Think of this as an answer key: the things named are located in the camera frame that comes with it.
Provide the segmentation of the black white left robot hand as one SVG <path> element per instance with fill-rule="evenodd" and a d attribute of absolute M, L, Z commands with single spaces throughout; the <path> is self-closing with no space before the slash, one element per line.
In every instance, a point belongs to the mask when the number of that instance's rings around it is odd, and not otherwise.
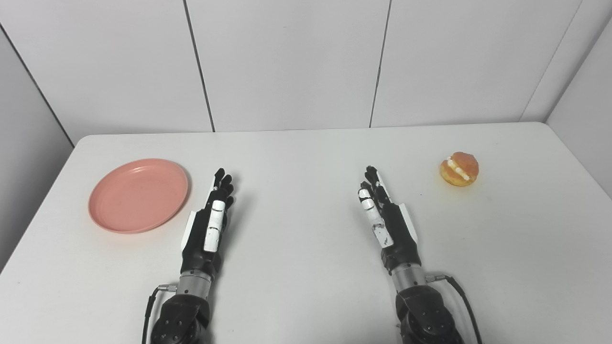
<path fill-rule="evenodd" d="M 202 272 L 214 278 L 222 265 L 219 249 L 228 223 L 228 210 L 234 204 L 232 176 L 220 168 L 214 179 L 205 207 L 193 216 L 188 237 L 182 249 L 181 273 Z"/>

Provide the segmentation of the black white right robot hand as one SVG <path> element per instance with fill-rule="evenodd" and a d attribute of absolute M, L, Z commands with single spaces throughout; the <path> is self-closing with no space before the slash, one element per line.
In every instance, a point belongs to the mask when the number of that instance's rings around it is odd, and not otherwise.
<path fill-rule="evenodd" d="M 417 242 L 411 235 L 402 206 L 394 203 L 374 166 L 367 166 L 358 198 L 381 246 L 381 259 L 389 275 L 400 266 L 421 265 Z"/>

